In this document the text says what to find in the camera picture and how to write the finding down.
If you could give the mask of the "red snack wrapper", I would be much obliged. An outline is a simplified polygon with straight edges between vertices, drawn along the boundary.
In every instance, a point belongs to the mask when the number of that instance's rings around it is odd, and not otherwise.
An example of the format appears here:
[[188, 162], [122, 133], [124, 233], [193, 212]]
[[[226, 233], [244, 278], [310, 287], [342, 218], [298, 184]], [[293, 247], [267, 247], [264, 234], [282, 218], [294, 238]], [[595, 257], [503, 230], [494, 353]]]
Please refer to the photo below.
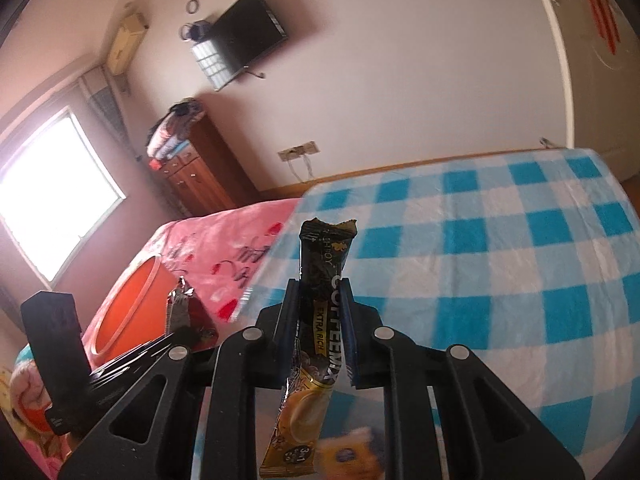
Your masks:
[[214, 348], [219, 337], [212, 317], [184, 276], [178, 277], [166, 301], [165, 335], [178, 332], [189, 334], [194, 351]]

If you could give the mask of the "blue orange snack packet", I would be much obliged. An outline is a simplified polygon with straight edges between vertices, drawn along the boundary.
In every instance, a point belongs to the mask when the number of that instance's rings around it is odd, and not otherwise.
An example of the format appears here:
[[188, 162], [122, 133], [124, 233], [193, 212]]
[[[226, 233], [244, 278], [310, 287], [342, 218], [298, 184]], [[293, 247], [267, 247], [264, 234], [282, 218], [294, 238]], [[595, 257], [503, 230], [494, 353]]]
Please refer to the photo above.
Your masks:
[[378, 430], [362, 427], [322, 439], [317, 444], [316, 464], [322, 479], [383, 479], [384, 436]]

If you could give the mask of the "orange plastic trash bucket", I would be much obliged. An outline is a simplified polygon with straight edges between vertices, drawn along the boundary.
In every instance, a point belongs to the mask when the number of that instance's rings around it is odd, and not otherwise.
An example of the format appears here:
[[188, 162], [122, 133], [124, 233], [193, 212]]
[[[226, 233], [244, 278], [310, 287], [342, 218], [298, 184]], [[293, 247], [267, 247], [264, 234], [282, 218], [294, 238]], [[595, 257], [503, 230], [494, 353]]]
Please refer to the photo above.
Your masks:
[[166, 302], [177, 278], [157, 256], [140, 263], [105, 300], [87, 330], [85, 347], [99, 367], [165, 333]]

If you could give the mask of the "blue white checkered tablecloth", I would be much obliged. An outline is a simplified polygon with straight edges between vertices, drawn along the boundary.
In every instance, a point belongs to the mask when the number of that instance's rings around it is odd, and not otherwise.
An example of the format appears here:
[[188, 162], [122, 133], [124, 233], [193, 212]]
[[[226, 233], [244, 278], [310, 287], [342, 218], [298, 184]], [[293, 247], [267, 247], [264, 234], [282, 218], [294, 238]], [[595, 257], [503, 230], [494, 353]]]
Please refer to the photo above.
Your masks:
[[452, 160], [319, 184], [297, 204], [228, 336], [277, 304], [308, 219], [355, 220], [355, 299], [424, 347], [464, 344], [593, 478], [639, 415], [639, 218], [589, 150]]

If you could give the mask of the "pink heart-print bedspread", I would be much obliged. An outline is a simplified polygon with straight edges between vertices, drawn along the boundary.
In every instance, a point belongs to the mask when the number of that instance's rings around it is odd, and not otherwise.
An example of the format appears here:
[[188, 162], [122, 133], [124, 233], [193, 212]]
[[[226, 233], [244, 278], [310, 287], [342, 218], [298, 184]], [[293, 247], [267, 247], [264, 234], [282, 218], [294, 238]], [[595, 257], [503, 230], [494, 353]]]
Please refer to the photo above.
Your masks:
[[[168, 222], [156, 230], [131, 260], [105, 300], [140, 263], [157, 256], [177, 281], [179, 276], [184, 276], [195, 289], [217, 327], [220, 341], [238, 313], [248, 283], [296, 205], [294, 198], [270, 200], [205, 217]], [[87, 330], [92, 329], [95, 318], [96, 315], [82, 334], [84, 347]], [[43, 477], [54, 479], [70, 449], [47, 428], [43, 413], [47, 402], [35, 363], [28, 352], [22, 350], [14, 366], [2, 367], [1, 411]]]

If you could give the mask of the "window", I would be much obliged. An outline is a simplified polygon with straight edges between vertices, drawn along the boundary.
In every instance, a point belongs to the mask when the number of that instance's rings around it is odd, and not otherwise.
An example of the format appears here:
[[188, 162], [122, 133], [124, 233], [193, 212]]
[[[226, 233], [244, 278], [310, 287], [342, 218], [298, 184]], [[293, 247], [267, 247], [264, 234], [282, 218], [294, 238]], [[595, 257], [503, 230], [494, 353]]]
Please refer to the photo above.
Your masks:
[[124, 200], [68, 107], [37, 128], [1, 168], [1, 224], [47, 286]]

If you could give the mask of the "brown wooden cabinet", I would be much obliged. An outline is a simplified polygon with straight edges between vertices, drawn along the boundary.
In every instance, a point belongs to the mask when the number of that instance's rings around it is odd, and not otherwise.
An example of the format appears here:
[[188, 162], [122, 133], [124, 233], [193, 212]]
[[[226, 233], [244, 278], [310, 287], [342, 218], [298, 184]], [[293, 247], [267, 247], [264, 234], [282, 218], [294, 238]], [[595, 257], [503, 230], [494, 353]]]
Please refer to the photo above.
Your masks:
[[157, 174], [191, 216], [260, 201], [256, 186], [207, 115], [191, 127], [186, 144]]

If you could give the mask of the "folded blankets stack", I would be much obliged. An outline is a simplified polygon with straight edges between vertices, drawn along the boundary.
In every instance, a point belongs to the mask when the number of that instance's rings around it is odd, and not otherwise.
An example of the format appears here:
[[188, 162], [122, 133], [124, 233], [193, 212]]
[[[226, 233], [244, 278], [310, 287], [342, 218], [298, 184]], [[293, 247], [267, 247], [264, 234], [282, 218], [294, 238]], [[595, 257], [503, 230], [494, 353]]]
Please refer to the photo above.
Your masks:
[[189, 134], [191, 127], [205, 115], [203, 104], [194, 98], [174, 104], [150, 130], [146, 154], [149, 159], [163, 162]]

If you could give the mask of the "grey patterned curtain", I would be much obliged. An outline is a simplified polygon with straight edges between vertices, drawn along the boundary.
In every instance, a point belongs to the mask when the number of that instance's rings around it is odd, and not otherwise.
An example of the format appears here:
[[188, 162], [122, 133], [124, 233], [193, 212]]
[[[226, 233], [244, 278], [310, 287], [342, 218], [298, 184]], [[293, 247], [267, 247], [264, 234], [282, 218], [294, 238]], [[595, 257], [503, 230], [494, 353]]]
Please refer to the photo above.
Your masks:
[[115, 140], [117, 145], [126, 152], [129, 159], [133, 160], [144, 175], [144, 180], [151, 188], [151, 192], [160, 203], [171, 212], [171, 205], [163, 187], [151, 176], [151, 170], [143, 165], [142, 155], [131, 143], [126, 120], [122, 114], [116, 94], [107, 77], [105, 68], [101, 65], [93, 67], [78, 78], [78, 86], [93, 113], [99, 118], [101, 124]]

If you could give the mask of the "white room door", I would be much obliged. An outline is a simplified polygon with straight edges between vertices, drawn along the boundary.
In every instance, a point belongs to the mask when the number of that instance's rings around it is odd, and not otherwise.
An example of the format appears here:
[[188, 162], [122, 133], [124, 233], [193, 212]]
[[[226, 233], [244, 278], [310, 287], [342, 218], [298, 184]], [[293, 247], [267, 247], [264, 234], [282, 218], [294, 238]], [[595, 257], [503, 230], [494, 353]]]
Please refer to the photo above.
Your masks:
[[615, 56], [598, 36], [587, 0], [541, 0], [560, 62], [565, 145], [591, 148], [625, 181], [639, 172], [639, 38], [617, 2], [608, 1], [620, 31]]

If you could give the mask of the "red Chinese knot decoration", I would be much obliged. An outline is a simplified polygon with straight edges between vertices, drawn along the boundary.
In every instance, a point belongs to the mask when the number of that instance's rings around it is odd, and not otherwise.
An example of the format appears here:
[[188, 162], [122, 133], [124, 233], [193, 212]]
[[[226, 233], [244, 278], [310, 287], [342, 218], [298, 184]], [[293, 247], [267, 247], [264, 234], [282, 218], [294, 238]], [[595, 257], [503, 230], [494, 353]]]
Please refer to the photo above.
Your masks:
[[587, 1], [598, 36], [606, 44], [606, 50], [615, 56], [620, 44], [620, 31], [611, 3], [608, 0]]

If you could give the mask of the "wall power outlet strip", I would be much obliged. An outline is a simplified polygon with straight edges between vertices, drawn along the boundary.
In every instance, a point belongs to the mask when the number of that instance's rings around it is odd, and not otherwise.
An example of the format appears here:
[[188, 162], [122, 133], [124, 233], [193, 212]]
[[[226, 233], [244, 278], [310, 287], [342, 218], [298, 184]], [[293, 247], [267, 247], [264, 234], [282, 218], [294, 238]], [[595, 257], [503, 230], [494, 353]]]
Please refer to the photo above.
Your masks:
[[304, 144], [286, 148], [278, 153], [282, 162], [289, 162], [296, 158], [318, 154], [320, 152], [318, 145], [314, 141], [308, 141]]

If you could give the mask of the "wall air conditioner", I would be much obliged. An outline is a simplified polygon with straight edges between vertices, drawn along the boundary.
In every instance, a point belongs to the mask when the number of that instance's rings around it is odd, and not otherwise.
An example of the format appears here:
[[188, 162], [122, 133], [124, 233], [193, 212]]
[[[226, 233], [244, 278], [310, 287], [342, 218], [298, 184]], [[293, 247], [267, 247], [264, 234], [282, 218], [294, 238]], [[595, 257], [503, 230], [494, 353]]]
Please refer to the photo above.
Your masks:
[[141, 13], [130, 14], [120, 22], [106, 59], [106, 67], [113, 76], [126, 72], [148, 29]]

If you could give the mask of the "purple wall ornament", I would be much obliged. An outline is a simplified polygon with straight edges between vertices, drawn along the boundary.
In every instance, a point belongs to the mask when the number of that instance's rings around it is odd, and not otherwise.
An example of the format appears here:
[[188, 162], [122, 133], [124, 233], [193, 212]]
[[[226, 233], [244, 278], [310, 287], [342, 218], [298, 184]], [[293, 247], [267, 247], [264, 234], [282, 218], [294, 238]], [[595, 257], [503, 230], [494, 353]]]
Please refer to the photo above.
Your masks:
[[180, 27], [179, 36], [182, 41], [199, 42], [208, 34], [210, 26], [212, 24], [205, 20], [186, 23]]

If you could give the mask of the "wall-mounted black television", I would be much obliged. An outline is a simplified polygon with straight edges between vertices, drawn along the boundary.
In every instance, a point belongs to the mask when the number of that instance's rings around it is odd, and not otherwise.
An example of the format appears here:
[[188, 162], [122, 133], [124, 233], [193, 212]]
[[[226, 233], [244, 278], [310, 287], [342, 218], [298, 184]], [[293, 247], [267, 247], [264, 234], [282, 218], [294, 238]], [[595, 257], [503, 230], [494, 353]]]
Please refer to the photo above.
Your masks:
[[266, 0], [236, 0], [206, 28], [191, 51], [218, 92], [286, 40], [288, 33]]

